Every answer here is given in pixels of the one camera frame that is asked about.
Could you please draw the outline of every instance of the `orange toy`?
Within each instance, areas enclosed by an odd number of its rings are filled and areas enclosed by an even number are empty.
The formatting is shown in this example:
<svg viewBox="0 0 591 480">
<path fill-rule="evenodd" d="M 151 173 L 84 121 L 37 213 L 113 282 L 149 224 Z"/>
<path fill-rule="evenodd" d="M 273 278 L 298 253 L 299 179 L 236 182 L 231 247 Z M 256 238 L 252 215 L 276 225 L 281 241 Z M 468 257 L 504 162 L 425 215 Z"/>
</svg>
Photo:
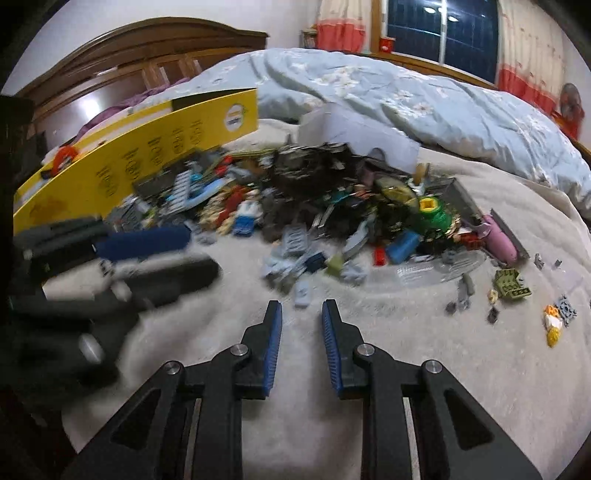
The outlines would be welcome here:
<svg viewBox="0 0 591 480">
<path fill-rule="evenodd" d="M 560 318 L 560 313 L 558 312 L 558 309 L 554 306 L 554 305 L 546 305 L 546 308 L 544 309 L 544 313 L 547 313 L 548 315 L 552 315 L 552 317 L 556 317 L 556 318 Z"/>
<path fill-rule="evenodd" d="M 60 172 L 60 167 L 64 162 L 74 161 L 78 155 L 78 150 L 71 145 L 61 147 L 56 156 L 53 158 L 53 165 L 51 166 L 51 177 L 55 177 Z"/>
</svg>

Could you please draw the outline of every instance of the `curtain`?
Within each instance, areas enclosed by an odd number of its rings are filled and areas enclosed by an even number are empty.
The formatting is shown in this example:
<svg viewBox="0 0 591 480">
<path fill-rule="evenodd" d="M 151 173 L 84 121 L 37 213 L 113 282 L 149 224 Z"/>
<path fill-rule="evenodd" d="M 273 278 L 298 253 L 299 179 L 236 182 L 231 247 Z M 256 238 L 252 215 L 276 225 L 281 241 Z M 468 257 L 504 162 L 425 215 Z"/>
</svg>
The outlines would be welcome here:
<svg viewBox="0 0 591 480">
<path fill-rule="evenodd" d="M 552 113 L 564 83 L 562 30 L 530 0 L 498 0 L 500 90 Z"/>
<path fill-rule="evenodd" d="M 363 0 L 322 0 L 317 47 L 321 50 L 361 52 L 365 41 Z"/>
</svg>

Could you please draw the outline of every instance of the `red lego brick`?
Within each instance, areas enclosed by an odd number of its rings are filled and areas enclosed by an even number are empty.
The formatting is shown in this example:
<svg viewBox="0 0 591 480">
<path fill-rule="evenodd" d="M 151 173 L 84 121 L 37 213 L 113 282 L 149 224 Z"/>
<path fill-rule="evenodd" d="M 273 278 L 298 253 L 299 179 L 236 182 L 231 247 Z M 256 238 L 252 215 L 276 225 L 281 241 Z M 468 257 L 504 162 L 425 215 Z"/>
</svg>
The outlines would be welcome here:
<svg viewBox="0 0 591 480">
<path fill-rule="evenodd" d="M 475 233 L 464 233 L 463 235 L 460 235 L 460 242 L 468 250 L 478 250 L 479 248 L 484 247 L 484 240 L 478 238 L 478 235 Z"/>
<path fill-rule="evenodd" d="M 374 265 L 383 267 L 386 264 L 386 250 L 384 247 L 374 248 Z"/>
</svg>

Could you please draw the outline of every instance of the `yellow lego piece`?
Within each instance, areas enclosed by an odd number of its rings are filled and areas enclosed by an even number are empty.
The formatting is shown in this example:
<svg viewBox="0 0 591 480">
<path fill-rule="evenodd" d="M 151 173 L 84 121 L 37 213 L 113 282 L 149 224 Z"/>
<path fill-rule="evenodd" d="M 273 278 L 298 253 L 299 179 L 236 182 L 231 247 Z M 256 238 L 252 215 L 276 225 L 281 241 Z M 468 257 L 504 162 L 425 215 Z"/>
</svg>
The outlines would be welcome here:
<svg viewBox="0 0 591 480">
<path fill-rule="evenodd" d="M 558 329 L 556 327 L 550 328 L 550 330 L 548 330 L 548 334 L 546 335 L 546 340 L 548 342 L 548 346 L 550 348 L 554 348 L 554 345 L 556 345 L 558 343 L 559 339 L 560 339 L 560 329 Z"/>
<path fill-rule="evenodd" d="M 439 202 L 433 197 L 425 197 L 419 200 L 419 209 L 423 213 L 431 213 L 437 210 Z"/>
</svg>

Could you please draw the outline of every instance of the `white box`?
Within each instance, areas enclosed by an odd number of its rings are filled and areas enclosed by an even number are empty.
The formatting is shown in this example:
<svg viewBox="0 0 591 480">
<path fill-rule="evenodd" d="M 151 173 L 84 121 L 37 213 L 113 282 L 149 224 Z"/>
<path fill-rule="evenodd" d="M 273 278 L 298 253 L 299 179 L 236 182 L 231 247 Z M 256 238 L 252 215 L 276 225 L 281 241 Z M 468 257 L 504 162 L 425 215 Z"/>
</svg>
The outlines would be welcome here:
<svg viewBox="0 0 591 480">
<path fill-rule="evenodd" d="M 347 143 L 356 155 L 385 160 L 393 168 L 413 174 L 421 145 L 396 128 L 338 103 L 327 103 L 300 119 L 298 144 L 318 147 L 325 143 Z"/>
</svg>

